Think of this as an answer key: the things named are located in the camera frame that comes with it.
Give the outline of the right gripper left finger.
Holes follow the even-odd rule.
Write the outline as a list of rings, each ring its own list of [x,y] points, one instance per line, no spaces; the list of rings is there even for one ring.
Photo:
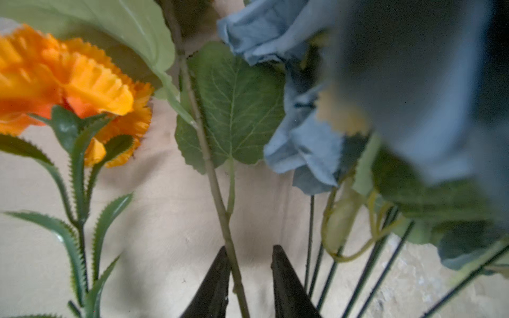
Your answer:
[[[223,246],[218,251],[182,318],[225,318],[229,303],[231,265]]]

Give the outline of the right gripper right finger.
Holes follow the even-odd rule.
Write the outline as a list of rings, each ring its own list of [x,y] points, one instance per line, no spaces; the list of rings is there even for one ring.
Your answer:
[[[273,246],[271,269],[275,317],[321,317],[280,245]]]

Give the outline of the cream artificial daisy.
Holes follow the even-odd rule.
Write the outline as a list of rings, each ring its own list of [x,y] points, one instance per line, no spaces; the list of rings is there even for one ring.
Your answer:
[[[189,1],[2,1],[1,16],[15,28],[29,25],[61,41],[80,38],[99,47],[132,80],[151,84],[152,98],[168,100],[178,115],[176,141],[184,160],[210,182],[229,282],[248,317],[229,226],[235,185],[223,200],[216,168],[261,159],[262,145],[282,119],[282,75],[250,67],[224,42],[208,42],[187,56],[178,15],[191,7]]]

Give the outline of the orange artificial carnation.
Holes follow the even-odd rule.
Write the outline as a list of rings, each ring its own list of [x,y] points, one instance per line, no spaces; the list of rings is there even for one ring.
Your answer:
[[[65,219],[35,211],[10,216],[38,225],[66,249],[75,317],[99,317],[103,289],[114,270],[101,269],[112,223],[133,195],[108,203],[86,246],[91,200],[103,168],[125,164],[152,121],[154,89],[124,74],[99,47],[61,41],[29,25],[1,35],[1,151],[41,165],[58,188]]]

